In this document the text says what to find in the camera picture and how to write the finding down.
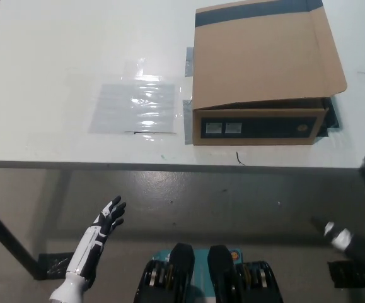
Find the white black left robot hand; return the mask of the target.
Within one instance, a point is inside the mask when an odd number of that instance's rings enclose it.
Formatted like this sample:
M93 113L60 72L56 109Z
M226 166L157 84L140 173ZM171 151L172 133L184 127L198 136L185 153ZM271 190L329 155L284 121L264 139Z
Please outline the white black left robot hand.
M82 236L67 267L67 272L84 278L91 287L96 277L96 268L110 234L121 224L126 202L117 196L98 214Z

